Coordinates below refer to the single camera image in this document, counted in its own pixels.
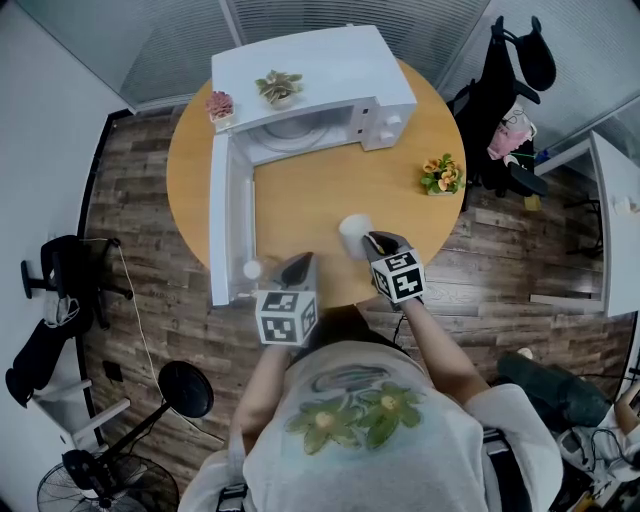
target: white microwave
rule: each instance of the white microwave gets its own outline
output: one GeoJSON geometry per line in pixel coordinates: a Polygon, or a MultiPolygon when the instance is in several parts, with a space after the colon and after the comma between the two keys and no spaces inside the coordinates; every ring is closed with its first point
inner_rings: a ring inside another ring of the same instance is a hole
{"type": "Polygon", "coordinates": [[[293,34],[211,58],[215,90],[230,94],[234,116],[213,139],[209,254],[214,306],[246,283],[255,258],[254,166],[359,142],[393,146],[416,107],[411,88],[375,26],[293,34]],[[270,70],[303,75],[304,89],[274,109],[255,80],[270,70]]]}

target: cube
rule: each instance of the cube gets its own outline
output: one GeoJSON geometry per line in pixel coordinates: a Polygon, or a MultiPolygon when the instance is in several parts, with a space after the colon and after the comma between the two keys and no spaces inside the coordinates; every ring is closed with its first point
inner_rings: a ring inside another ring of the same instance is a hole
{"type": "Polygon", "coordinates": [[[374,261],[371,271],[378,291],[394,304],[424,293],[424,267],[415,249],[374,261]]]}
{"type": "Polygon", "coordinates": [[[263,344],[304,346],[318,323],[316,292],[258,290],[256,321],[263,344]]]}

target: pink succulent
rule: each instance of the pink succulent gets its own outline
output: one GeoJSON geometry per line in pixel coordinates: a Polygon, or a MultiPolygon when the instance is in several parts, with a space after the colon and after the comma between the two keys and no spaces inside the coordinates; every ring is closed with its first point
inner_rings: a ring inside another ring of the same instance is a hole
{"type": "Polygon", "coordinates": [[[213,91],[204,107],[212,119],[222,119],[233,113],[233,99],[226,92],[213,91]]]}

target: person's foot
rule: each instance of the person's foot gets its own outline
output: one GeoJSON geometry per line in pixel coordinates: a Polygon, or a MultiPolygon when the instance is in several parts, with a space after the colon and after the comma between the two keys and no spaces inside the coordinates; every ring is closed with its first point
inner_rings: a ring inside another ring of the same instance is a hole
{"type": "Polygon", "coordinates": [[[518,349],[518,354],[520,354],[522,357],[526,357],[527,359],[533,359],[533,352],[531,352],[531,349],[529,347],[518,349]]]}

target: tabletop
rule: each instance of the tabletop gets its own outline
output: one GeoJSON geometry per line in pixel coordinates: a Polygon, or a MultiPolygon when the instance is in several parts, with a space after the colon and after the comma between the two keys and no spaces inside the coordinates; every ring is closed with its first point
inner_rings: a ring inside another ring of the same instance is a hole
{"type": "MultiPolygon", "coordinates": [[[[367,213],[375,229],[403,235],[427,264],[440,250],[460,213],[462,191],[427,196],[420,184],[426,159],[450,153],[464,168],[456,123],[435,89],[400,62],[418,101],[398,143],[365,152],[360,144],[314,151],[255,168],[258,256],[284,260],[297,253],[318,255],[322,307],[337,307],[376,294],[369,265],[351,260],[338,225],[367,213]]],[[[215,128],[204,102],[205,83],[174,132],[167,162],[167,192],[174,220],[196,257],[209,267],[209,178],[215,128]]]]}
{"type": "Polygon", "coordinates": [[[591,132],[604,232],[604,308],[607,316],[640,310],[640,213],[617,213],[629,198],[640,208],[640,169],[595,132],[591,132]]]}

